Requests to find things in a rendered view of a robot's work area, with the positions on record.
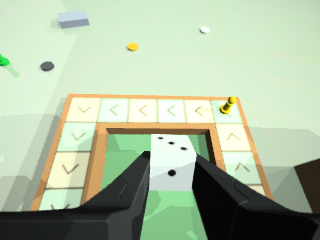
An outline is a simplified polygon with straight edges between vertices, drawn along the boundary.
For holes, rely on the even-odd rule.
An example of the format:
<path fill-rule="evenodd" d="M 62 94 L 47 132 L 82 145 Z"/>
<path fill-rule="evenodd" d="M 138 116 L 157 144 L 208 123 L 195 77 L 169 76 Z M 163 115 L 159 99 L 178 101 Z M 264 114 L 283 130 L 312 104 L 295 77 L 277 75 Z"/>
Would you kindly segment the white die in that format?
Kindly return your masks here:
<path fill-rule="evenodd" d="M 149 190 L 191 191 L 196 152 L 188 135 L 151 134 Z"/>

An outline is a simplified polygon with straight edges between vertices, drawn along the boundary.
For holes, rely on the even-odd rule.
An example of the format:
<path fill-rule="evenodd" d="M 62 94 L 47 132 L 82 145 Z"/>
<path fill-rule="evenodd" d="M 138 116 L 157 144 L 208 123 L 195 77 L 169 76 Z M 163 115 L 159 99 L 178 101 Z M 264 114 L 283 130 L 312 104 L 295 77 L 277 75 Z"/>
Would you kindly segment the yellow pawn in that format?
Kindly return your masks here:
<path fill-rule="evenodd" d="M 230 107 L 236 102 L 236 98 L 231 96 L 228 98 L 227 102 L 222 105 L 219 109 L 219 111 L 222 113 L 222 114 L 228 114 L 230 112 Z"/>

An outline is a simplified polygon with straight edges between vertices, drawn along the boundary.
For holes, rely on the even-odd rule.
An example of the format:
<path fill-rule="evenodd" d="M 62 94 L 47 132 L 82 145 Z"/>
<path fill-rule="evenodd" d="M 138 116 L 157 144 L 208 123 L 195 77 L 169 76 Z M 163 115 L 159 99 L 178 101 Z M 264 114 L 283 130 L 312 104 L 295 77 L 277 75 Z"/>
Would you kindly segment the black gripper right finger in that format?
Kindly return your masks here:
<path fill-rule="evenodd" d="M 192 190 L 207 240 L 320 240 L 320 214 L 283 207 L 197 153 Z"/>

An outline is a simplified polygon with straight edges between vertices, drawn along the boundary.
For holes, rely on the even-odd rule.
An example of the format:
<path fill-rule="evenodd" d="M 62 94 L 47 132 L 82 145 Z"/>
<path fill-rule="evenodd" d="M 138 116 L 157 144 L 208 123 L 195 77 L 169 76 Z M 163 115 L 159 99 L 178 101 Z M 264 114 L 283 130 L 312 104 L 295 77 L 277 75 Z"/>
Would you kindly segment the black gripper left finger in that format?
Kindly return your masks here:
<path fill-rule="evenodd" d="M 0 212 L 0 240 L 140 240 L 151 151 L 76 208 Z"/>

